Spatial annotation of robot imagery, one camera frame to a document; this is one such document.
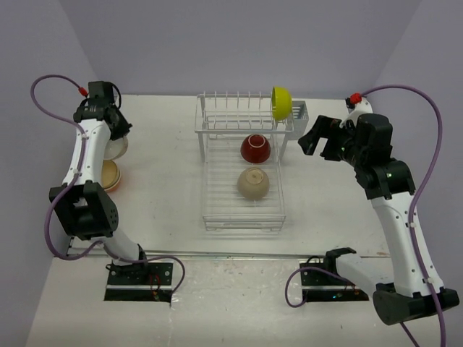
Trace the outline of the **beige leaf pattern bowl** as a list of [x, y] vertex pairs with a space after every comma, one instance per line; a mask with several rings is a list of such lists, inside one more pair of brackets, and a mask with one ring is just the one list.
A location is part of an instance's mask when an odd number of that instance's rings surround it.
[[123, 136], [117, 140], [109, 140], [104, 151], [105, 160], [116, 160], [122, 157], [128, 149], [129, 142], [127, 136]]

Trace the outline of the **cream speckled bowl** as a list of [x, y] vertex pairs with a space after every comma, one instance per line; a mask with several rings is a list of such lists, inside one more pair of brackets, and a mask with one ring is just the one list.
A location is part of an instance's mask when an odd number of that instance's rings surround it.
[[101, 186], [105, 191], [114, 189], [120, 181], [119, 167], [113, 160], [105, 160], [101, 171]]

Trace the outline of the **lime green bowl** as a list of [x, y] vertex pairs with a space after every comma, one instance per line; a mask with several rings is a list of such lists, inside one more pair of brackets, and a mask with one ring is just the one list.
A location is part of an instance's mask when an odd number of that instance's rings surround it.
[[292, 96], [286, 88], [273, 87], [271, 93], [271, 112], [275, 121], [283, 121], [292, 114]]

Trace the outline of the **orange bowl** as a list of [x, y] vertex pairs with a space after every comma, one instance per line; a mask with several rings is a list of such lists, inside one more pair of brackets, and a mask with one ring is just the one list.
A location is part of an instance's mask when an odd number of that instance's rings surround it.
[[121, 181], [121, 174], [119, 172], [117, 172], [114, 180], [112, 181], [112, 183], [110, 185], [108, 185], [105, 188], [105, 191], [106, 192], [113, 192], [114, 190], [116, 190], [118, 188], [120, 181]]

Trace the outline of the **beige flower pattern bowl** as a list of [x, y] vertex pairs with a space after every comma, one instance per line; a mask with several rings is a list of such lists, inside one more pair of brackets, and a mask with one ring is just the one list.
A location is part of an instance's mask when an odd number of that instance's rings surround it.
[[237, 179], [237, 190], [247, 200], [261, 200], [269, 189], [268, 174], [257, 167], [245, 169]]

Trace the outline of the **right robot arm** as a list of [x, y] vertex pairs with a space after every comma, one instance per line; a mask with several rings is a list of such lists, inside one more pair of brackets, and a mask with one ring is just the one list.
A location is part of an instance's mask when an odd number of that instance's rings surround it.
[[393, 277], [374, 270], [353, 249], [326, 252], [323, 277], [332, 284], [344, 279], [373, 301], [386, 325], [395, 325], [442, 313], [459, 305], [456, 290], [445, 287], [430, 258], [417, 211], [417, 197], [408, 165], [391, 157], [393, 127], [388, 118], [364, 113], [356, 121], [318, 116], [298, 143], [312, 155], [321, 138], [325, 160], [351, 165], [383, 229], [393, 265]]

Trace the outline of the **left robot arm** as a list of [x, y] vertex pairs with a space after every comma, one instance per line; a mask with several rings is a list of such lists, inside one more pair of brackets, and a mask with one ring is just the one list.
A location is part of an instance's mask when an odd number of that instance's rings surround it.
[[73, 115], [76, 141], [68, 173], [50, 189], [49, 199], [67, 235], [102, 247], [112, 258], [111, 272], [141, 284], [150, 277], [150, 265], [142, 247], [119, 230], [119, 212], [102, 185], [106, 148], [125, 143], [132, 126], [121, 104], [114, 83], [89, 82], [88, 96]]

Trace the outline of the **white perforated cutlery holder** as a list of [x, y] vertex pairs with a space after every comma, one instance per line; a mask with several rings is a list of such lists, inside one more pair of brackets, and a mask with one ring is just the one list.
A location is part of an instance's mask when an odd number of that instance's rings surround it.
[[307, 128], [309, 120], [307, 106], [304, 101], [295, 100], [292, 102], [292, 132], [288, 135], [288, 140], [298, 140], [301, 138]]

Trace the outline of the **dark red bowl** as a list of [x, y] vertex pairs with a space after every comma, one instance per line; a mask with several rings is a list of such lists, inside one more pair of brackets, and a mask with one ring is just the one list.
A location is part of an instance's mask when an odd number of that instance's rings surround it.
[[265, 136], [251, 134], [242, 141], [240, 153], [247, 162], [261, 164], [270, 158], [271, 146]]

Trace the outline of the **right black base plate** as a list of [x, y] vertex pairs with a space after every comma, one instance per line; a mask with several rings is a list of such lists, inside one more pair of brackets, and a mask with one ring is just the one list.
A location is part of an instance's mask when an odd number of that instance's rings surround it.
[[306, 303], [369, 301], [368, 295], [358, 287], [319, 271], [304, 270], [300, 279]]

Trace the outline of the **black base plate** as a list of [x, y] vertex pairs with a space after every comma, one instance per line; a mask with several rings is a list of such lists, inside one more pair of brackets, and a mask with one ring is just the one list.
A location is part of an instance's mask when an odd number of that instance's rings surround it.
[[173, 267], [171, 262], [108, 264], [104, 300], [170, 303]]
[[358, 287], [319, 271], [304, 270], [300, 279], [306, 303], [369, 301], [368, 295]]

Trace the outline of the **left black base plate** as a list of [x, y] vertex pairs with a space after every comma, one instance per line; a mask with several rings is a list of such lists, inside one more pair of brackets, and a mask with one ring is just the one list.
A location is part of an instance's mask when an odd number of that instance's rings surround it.
[[104, 300], [170, 303], [173, 267], [171, 262], [108, 264]]

